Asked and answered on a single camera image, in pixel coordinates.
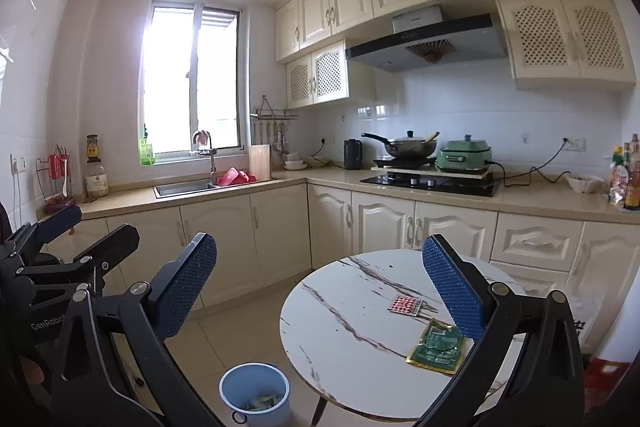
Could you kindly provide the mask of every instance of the cutting board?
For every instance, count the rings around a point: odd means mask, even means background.
[[[271,145],[249,146],[249,174],[259,182],[271,179]]]

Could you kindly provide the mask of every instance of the electrical socket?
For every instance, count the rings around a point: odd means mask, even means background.
[[[566,136],[564,139],[566,140],[566,145],[564,146],[564,149],[562,149],[563,151],[585,152],[587,150],[586,138]]]
[[[17,154],[10,155],[11,159],[11,174],[16,175],[20,172],[27,170],[27,160],[24,156],[18,156]]]

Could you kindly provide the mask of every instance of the green food package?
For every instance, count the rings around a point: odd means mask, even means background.
[[[464,337],[455,326],[431,319],[420,336],[420,343],[406,357],[408,363],[453,375],[462,363]]]

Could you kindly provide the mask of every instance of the countertop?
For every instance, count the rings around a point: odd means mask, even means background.
[[[602,194],[574,192],[565,183],[552,185],[535,182],[529,187],[510,188],[500,186],[492,198],[487,198],[362,183],[361,179],[376,175],[369,170],[346,171],[337,167],[325,167],[303,171],[275,171],[272,175],[274,179],[267,182],[219,188],[212,192],[172,196],[161,200],[156,198],[151,187],[123,190],[112,192],[92,203],[81,203],[79,206],[82,209],[82,219],[95,219],[308,183],[424,203],[496,210],[510,214],[640,225],[640,212],[616,210]]]

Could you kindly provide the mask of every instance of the bucket handle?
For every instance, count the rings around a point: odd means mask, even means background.
[[[243,421],[243,422],[239,422],[239,421],[236,419],[236,414],[244,416],[244,421]],[[231,418],[232,418],[232,419],[233,419],[233,421],[234,421],[234,422],[236,422],[238,425],[244,425],[244,424],[246,423],[247,419],[248,419],[248,418],[247,418],[247,416],[246,416],[245,414],[239,413],[238,411],[233,411],[233,412],[231,413]]]

